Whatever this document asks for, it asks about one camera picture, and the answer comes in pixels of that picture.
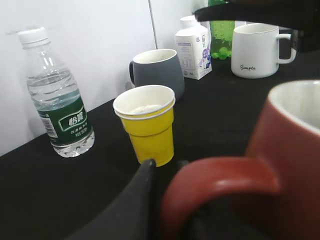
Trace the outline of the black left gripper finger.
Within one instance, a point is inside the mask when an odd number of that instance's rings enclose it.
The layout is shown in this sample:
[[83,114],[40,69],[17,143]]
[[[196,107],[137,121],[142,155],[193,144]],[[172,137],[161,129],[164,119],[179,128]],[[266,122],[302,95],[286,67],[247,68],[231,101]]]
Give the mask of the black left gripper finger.
[[145,160],[118,195],[69,240],[150,240],[153,228],[156,162]]

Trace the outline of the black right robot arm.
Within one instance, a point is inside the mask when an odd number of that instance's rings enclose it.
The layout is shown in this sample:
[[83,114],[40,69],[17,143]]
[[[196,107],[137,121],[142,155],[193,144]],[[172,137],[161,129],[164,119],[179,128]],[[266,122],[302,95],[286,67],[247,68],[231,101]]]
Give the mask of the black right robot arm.
[[228,0],[197,9],[199,22],[247,21],[293,30],[291,46],[305,53],[320,49],[320,2],[318,0]]

